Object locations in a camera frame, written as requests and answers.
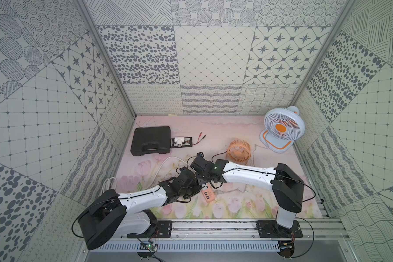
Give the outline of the pink power strip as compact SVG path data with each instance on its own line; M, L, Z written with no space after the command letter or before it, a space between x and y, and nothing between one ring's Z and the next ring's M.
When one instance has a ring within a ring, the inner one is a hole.
M209 184L202 185L202 196L207 203L213 202L215 200L215 194L212 187Z

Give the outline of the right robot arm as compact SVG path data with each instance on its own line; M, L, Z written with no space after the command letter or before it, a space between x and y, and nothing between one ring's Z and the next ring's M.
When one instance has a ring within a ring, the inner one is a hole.
M196 156L191 168L204 183L244 183L273 192L278 204L275 225L279 229L290 230L296 214L302 210L305 183L286 164L257 168L225 159L212 162Z

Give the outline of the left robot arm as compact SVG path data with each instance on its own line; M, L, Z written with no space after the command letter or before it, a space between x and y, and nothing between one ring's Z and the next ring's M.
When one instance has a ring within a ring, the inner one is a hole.
M180 198L191 199L201 189L195 174L183 167L178 177L162 181L148 190L122 194L114 189L105 191L76 221L88 250L104 245L114 235L140 235L151 228L152 236L157 222L151 208L175 203Z

